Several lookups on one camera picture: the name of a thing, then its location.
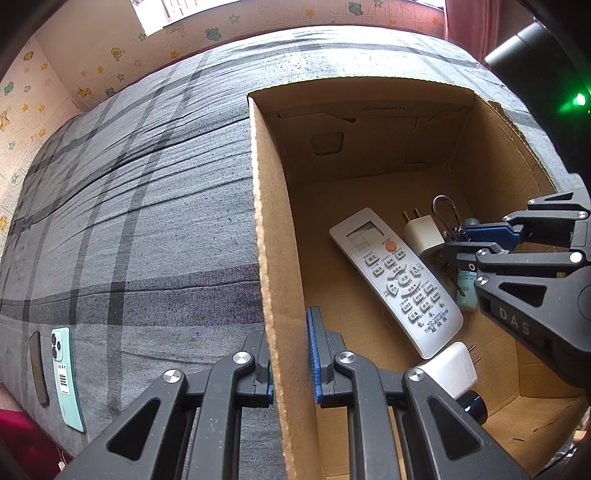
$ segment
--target air conditioner remote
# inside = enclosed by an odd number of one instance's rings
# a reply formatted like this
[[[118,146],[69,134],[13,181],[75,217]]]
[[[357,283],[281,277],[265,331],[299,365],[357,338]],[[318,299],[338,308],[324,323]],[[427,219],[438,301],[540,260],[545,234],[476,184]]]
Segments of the air conditioner remote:
[[[424,359],[462,327],[462,312],[412,250],[370,208],[330,236],[378,294]]]

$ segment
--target power adapter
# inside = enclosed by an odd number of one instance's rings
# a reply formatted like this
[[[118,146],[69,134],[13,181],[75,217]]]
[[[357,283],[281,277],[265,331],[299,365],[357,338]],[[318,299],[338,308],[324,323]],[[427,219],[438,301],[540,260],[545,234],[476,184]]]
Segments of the power adapter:
[[[470,351],[461,342],[455,342],[436,357],[419,365],[451,397],[457,400],[478,380]]]
[[[439,250],[445,242],[431,215],[421,216],[417,209],[414,209],[414,213],[417,217],[411,220],[404,212],[407,220],[404,227],[404,241],[423,260],[432,252]]]

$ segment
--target remote control screen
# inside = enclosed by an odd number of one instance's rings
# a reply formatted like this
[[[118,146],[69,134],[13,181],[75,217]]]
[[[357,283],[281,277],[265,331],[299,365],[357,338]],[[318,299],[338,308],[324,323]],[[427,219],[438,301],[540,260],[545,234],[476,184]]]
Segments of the remote control screen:
[[[365,225],[360,226],[357,230],[347,235],[347,239],[353,244],[358,252],[362,252],[383,237],[384,234],[372,222],[367,222]]]

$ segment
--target bed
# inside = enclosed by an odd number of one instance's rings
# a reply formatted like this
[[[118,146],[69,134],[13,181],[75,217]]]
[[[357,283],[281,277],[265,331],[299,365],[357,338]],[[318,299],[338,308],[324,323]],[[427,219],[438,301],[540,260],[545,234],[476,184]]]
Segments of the bed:
[[[213,48],[66,122],[24,182],[0,285],[0,378],[77,455],[162,372],[209,368],[262,330],[248,92],[335,76],[466,86],[502,105],[558,190],[569,175],[525,106],[443,40],[361,26],[307,27]],[[50,332],[73,330],[87,427],[61,418]],[[28,356],[42,336],[51,404]],[[243,415],[241,478],[283,479],[277,411]]]

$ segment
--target wallpaper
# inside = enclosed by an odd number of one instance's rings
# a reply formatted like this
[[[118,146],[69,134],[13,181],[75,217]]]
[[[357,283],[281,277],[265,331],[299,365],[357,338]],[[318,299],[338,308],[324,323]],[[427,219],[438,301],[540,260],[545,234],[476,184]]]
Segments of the wallpaper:
[[[306,25],[380,25],[443,38],[443,11],[408,0],[241,0],[146,36],[129,0],[69,0],[38,38],[71,96],[91,109],[196,51]]]
[[[33,37],[0,83],[0,252],[35,154],[79,112]]]

